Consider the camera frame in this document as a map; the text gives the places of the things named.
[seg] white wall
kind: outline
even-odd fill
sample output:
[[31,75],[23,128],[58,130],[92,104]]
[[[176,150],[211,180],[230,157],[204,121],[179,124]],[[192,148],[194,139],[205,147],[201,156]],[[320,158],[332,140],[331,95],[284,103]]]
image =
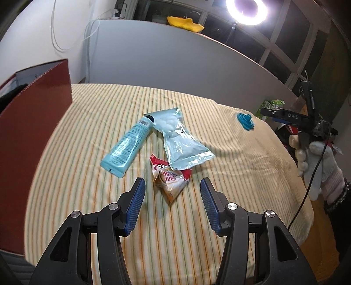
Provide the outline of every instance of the white wall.
[[102,20],[90,38],[88,78],[188,93],[253,113],[265,99],[288,107],[296,100],[275,76],[232,48],[146,21]]
[[337,154],[335,159],[343,171],[344,177],[351,181],[351,96],[347,98],[333,121],[333,127],[339,131],[335,145],[344,155]]
[[0,85],[14,72],[47,61],[68,58],[72,83],[85,76],[82,64],[84,32],[90,20],[113,9],[115,0],[57,0],[54,30],[59,46],[51,41],[54,0],[34,0],[15,19],[0,42]]

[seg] red and white wrapper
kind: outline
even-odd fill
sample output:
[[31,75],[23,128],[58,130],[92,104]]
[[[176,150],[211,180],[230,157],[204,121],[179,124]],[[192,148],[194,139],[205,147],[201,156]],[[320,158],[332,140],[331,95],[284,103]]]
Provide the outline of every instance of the red and white wrapper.
[[173,202],[189,182],[191,169],[172,170],[167,161],[159,159],[153,154],[150,156],[150,161],[155,185],[162,188],[169,201]]

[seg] barcode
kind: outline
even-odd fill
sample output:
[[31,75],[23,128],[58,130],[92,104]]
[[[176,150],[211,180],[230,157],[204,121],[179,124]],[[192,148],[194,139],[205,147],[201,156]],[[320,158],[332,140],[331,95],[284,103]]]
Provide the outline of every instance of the barcode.
[[149,125],[148,122],[145,122],[145,121],[143,121],[143,120],[140,120],[139,123],[141,123],[141,124],[143,124],[143,125],[145,125],[145,126],[148,126],[148,125]]

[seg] metal screw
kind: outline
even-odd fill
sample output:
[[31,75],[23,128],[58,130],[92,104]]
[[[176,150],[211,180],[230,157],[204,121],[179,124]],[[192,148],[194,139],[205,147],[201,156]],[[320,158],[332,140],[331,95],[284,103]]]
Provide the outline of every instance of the metal screw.
[[77,218],[77,217],[79,217],[79,215],[80,215],[80,212],[79,212],[79,211],[73,211],[73,212],[71,213],[71,217],[72,217],[72,218]]
[[272,210],[268,210],[268,211],[266,212],[266,215],[267,215],[268,217],[270,217],[270,218],[273,218],[273,217],[276,216],[276,213],[273,212]]
[[238,205],[235,203],[229,203],[227,207],[231,210],[236,210],[238,208]]
[[116,210],[116,209],[118,209],[118,204],[116,204],[116,203],[112,203],[112,204],[109,204],[108,205],[108,208],[110,209],[110,210]]

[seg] striped tablecloth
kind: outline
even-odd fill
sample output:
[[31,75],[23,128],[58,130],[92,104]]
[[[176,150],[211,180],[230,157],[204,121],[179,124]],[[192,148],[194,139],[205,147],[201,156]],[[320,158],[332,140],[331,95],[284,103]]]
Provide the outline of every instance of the striped tablecloth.
[[[29,194],[25,256],[33,264],[73,210],[99,211],[143,177],[146,194],[138,222],[128,238],[121,238],[132,284],[213,284],[225,239],[218,238],[208,223],[199,187],[203,177],[247,211],[275,210],[286,225],[304,196],[297,168],[270,127],[256,117],[253,131],[240,125],[236,115],[247,111],[137,86],[78,84],[72,85],[72,92],[73,104],[46,146]],[[150,155],[166,158],[163,137],[157,131],[147,138],[122,179],[99,163],[144,113],[176,106],[185,126],[216,158],[193,169],[189,184],[170,206],[152,182]],[[307,200],[291,228],[299,244],[312,223]],[[93,235],[92,270],[94,284],[99,284],[96,240]],[[250,235],[248,276],[253,265]]]

